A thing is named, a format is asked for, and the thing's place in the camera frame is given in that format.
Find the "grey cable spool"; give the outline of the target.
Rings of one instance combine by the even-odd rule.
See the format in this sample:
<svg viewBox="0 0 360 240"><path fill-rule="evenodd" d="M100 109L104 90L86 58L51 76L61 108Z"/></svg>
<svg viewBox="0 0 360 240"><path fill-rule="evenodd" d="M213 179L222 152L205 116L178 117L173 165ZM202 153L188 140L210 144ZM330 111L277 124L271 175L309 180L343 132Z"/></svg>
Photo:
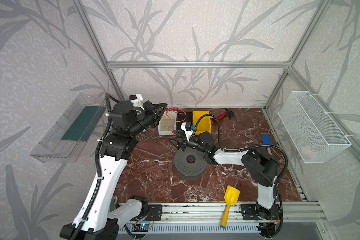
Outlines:
<svg viewBox="0 0 360 240"><path fill-rule="evenodd" d="M186 180L201 178L207 170L208 163L204 160L204 153L187 148L178 150L174 158L175 169Z"/></svg>

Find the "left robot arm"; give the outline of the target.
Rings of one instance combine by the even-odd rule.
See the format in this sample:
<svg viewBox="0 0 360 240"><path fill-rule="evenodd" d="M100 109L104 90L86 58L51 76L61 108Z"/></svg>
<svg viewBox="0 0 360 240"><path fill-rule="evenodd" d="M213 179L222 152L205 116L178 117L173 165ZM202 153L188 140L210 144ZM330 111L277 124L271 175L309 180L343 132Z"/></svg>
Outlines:
<svg viewBox="0 0 360 240"><path fill-rule="evenodd" d="M168 105L144 102L140 94L122 102L106 94L105 103L108 122L95 150L96 175L74 221L61 229L60 237L66 240L114 240L129 221L148 216L143 197L132 197L113 211L110 204L138 143L136 136L156 128Z"/></svg>

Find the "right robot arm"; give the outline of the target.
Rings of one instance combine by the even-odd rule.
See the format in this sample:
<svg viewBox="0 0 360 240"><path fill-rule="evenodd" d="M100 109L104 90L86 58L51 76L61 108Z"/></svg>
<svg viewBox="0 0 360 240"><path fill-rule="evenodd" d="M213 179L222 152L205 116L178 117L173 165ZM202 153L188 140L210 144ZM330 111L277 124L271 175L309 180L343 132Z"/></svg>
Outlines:
<svg viewBox="0 0 360 240"><path fill-rule="evenodd" d="M217 123L218 147L215 146L215 139L209 132L202 132L196 137L200 122L204 118L213 118ZM258 185L256 215L264 220L272 216L276 200L282 200L278 186L289 164L288 157L282 148L269 144L267 141L262 145L241 149L223 148L220 119L212 114L201 116L194 125L183 123L181 131L178 131L176 135L176 138L169 138L169 141L178 151L185 152L192 149L201 154L202 161L206 164L245 167Z"/></svg>

